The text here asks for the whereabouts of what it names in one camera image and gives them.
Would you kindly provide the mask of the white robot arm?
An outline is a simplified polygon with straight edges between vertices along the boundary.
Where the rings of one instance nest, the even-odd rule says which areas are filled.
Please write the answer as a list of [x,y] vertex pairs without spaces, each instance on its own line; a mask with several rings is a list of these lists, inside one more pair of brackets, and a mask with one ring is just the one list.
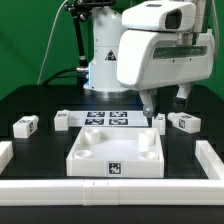
[[215,0],[146,0],[115,17],[94,4],[94,58],[87,86],[103,95],[137,91],[147,117],[154,95],[177,85],[177,110],[186,108],[192,83],[210,77],[219,49]]

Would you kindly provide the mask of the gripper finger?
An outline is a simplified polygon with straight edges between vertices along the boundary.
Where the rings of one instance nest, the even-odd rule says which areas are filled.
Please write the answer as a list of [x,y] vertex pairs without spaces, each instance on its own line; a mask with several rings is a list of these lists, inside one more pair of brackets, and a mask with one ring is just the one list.
[[176,96],[173,98],[173,108],[177,111],[182,111],[187,106],[188,97],[190,95],[192,84],[183,83],[178,85],[179,89]]
[[155,114],[155,95],[157,91],[154,89],[142,90],[139,92],[142,104],[143,104],[143,115],[145,117],[153,117]]

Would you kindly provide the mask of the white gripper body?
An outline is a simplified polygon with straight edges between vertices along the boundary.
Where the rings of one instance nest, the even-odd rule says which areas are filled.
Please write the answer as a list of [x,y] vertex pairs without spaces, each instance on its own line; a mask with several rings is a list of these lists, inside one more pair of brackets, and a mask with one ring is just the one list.
[[117,79],[141,91],[207,79],[213,68],[214,37],[200,34],[194,46],[177,45],[175,33],[126,31],[120,40]]

